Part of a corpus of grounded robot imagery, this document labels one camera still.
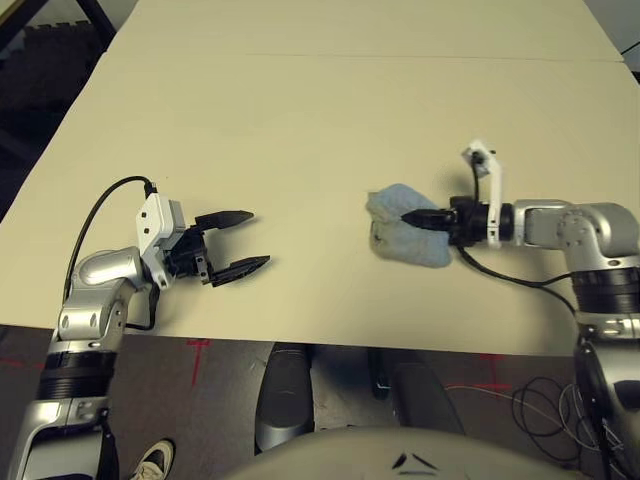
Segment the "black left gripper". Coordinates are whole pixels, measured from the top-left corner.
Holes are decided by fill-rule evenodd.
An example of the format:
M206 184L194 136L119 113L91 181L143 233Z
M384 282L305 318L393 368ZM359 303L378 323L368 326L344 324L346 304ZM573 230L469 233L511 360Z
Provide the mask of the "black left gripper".
M188 228L166 255L166 267L175 278L197 278L203 285L222 286L241 280L264 266L269 255L249 257L232 262L227 268L213 272L208 258L203 230L227 229L254 217L252 212L227 210L209 213L195 218L195 225Z

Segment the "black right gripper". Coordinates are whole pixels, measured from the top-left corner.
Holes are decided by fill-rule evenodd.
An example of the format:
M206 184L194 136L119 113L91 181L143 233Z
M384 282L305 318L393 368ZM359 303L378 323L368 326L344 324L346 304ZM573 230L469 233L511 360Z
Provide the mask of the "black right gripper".
M403 222L425 230L450 230L449 244L471 247L487 241L489 205L471 196L450 198L449 209L418 209L401 216Z

